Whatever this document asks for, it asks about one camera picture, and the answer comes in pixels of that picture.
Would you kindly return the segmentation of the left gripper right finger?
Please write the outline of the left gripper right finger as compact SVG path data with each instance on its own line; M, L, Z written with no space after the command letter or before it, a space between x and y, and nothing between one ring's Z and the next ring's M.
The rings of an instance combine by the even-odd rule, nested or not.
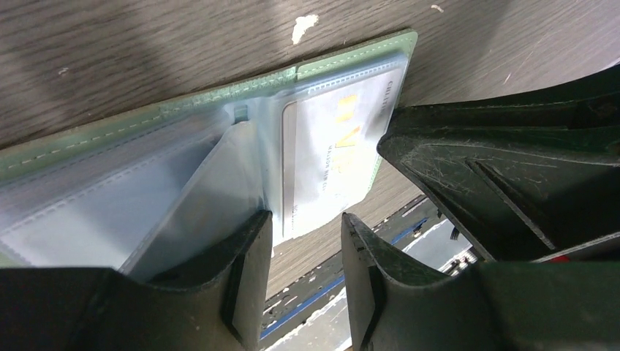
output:
M617 262L476 263L421 300L431 324L407 339L422 350L619 348Z

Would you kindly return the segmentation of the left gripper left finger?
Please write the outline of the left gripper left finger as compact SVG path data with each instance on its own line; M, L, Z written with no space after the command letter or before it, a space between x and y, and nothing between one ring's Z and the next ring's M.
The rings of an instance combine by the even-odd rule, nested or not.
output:
M3 350L257 350L272 215L142 283L110 268L1 270Z

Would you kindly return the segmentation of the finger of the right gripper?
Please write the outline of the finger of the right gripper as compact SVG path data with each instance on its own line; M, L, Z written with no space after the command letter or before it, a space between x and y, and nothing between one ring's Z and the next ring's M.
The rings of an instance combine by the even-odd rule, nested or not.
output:
M486 258L619 240L619 68L550 88L400 107L379 154Z

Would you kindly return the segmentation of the white credit card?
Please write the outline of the white credit card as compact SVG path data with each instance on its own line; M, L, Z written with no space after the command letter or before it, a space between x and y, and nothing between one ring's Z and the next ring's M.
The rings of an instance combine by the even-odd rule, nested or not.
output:
M403 69L386 64L309 85L282 116L281 236L327 224L369 192L376 147L396 104Z

